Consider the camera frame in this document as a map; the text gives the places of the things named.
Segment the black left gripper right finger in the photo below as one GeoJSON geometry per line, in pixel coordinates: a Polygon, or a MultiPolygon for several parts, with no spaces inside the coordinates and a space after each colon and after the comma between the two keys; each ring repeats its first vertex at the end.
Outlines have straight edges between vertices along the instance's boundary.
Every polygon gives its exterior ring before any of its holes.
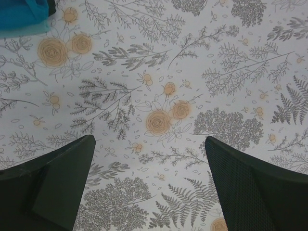
{"type": "Polygon", "coordinates": [[[306,231],[308,177],[238,151],[214,137],[205,152],[230,231],[306,231]]]}

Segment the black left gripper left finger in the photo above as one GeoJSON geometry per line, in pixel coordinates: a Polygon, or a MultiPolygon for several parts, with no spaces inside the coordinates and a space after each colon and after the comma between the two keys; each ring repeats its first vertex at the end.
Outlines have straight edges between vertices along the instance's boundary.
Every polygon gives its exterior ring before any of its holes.
{"type": "Polygon", "coordinates": [[[85,135],[0,172],[2,231],[71,231],[96,141],[85,135]]]}

